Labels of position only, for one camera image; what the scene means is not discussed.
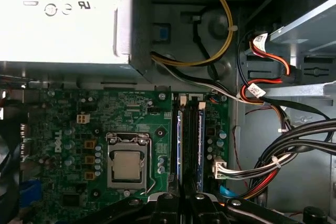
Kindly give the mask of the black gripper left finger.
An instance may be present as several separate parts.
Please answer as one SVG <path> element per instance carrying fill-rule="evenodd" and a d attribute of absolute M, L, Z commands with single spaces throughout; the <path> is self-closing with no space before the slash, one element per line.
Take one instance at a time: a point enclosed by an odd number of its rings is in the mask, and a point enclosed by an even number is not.
<path fill-rule="evenodd" d="M 129 197 L 76 220 L 76 223 L 180 223 L 180 186 L 176 174 L 167 179 L 167 192 L 151 194 L 145 202 Z"/>

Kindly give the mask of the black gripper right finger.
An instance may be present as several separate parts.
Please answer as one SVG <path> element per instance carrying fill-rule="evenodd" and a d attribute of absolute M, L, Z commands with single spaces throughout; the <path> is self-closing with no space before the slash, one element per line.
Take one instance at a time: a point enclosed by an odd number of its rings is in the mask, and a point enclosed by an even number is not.
<path fill-rule="evenodd" d="M 186 206 L 193 223 L 298 223 L 298 221 L 242 198 L 221 205 L 211 194 L 196 190 L 196 175 L 183 174 Z"/>

